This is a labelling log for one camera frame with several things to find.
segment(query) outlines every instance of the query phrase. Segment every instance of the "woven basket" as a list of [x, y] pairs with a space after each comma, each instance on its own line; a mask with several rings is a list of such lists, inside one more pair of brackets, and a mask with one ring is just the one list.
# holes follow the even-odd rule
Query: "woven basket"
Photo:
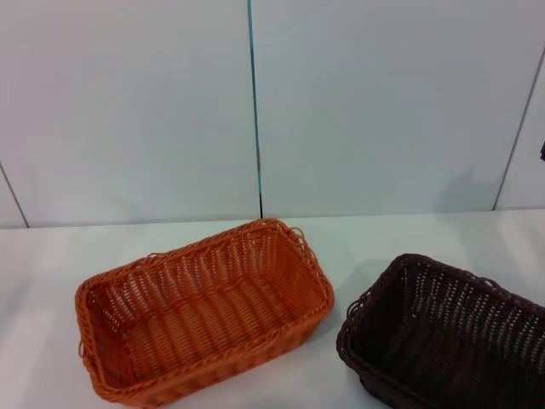
[[81, 284], [80, 356], [103, 399], [157, 407], [299, 346], [333, 302], [301, 230], [262, 219]]
[[391, 407], [545, 407], [545, 310], [425, 256], [393, 261], [350, 306], [336, 346]]

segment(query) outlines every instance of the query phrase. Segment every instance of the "white tabletop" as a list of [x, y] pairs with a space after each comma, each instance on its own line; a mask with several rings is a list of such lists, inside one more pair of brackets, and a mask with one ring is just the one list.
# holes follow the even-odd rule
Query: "white tabletop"
[[[385, 407], [338, 358], [348, 304], [397, 255], [422, 253], [494, 279], [545, 305], [545, 210], [285, 220], [305, 232], [336, 305], [300, 348], [168, 408]], [[242, 222], [193, 222], [0, 231], [2, 407], [101, 409], [79, 357], [76, 289], [88, 277]]]

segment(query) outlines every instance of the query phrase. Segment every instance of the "wicker basket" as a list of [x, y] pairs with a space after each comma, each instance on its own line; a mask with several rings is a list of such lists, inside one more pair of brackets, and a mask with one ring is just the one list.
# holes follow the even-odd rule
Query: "wicker basket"
[[333, 302], [302, 232], [262, 219], [85, 281], [80, 356], [102, 398], [157, 407], [299, 346]]
[[390, 265], [350, 306], [336, 346], [391, 407], [545, 407], [545, 310], [425, 256]]

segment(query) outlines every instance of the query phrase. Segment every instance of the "white wall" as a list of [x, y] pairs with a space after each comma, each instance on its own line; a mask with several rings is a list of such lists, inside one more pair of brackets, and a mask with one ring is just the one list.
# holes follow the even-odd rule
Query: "white wall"
[[498, 210], [545, 208], [545, 68], [541, 67], [519, 140], [497, 201]]
[[9, 186], [0, 173], [0, 228], [24, 228], [25, 221], [17, 209]]
[[491, 210], [543, 0], [254, 0], [266, 216]]
[[0, 90], [31, 227], [259, 216], [246, 0], [2, 2]]

